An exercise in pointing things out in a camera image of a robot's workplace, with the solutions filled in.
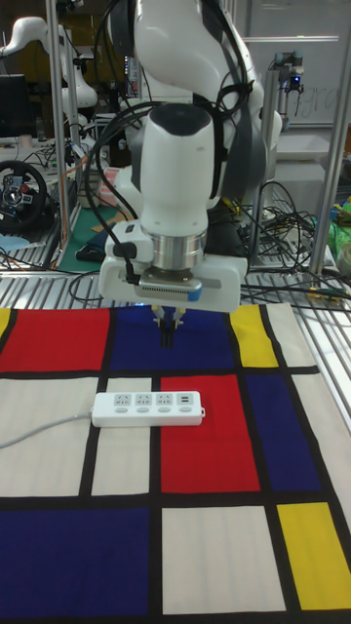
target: red rectangle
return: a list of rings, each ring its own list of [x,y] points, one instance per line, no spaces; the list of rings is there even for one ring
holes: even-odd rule
[[[163,378],[161,390],[197,390],[206,411],[198,427],[162,427],[162,491],[259,491],[236,376]]]
[[[0,372],[99,371],[108,310],[19,310]]]

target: metal frame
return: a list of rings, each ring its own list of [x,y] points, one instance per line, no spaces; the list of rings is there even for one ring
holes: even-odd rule
[[[337,103],[332,125],[331,147],[325,180],[322,189],[321,209],[317,221],[315,244],[310,268],[320,273],[323,267],[330,228],[330,212],[335,201],[336,188],[340,176],[342,155],[351,112],[351,29],[346,45]]]
[[[46,13],[48,24],[48,40],[50,50],[50,73],[52,82],[53,96],[53,114],[54,114],[54,132],[57,151],[57,167],[58,167],[58,196],[59,196],[59,214],[61,222],[61,238],[63,232],[63,223],[66,223],[67,237],[70,236],[69,222],[69,202],[68,191],[65,177],[65,161],[64,161],[64,132],[63,132],[63,108],[62,108],[62,92],[61,92],[61,69],[59,62],[59,21],[57,14],[56,0],[46,1]]]

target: mondrian-style mat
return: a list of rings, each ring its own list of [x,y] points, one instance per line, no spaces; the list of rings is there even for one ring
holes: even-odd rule
[[[351,441],[287,304],[0,310],[0,444],[96,391],[199,390],[199,427],[89,420],[0,450],[0,621],[351,622]]]

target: power strip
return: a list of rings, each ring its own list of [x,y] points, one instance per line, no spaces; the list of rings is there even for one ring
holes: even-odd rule
[[[204,416],[199,392],[98,392],[92,411],[96,427],[199,425]]]

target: green cutting mat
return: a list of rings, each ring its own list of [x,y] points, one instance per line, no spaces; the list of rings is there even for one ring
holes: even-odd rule
[[[103,218],[108,221],[115,216],[116,209],[109,206],[100,206],[99,212]],[[61,271],[77,271],[85,273],[86,271],[98,271],[99,262],[90,262],[88,260],[77,260],[75,254],[84,247],[88,241],[95,236],[96,232],[92,231],[94,225],[99,225],[93,211],[81,209],[77,218],[72,236],[64,252],[63,259],[59,265]]]

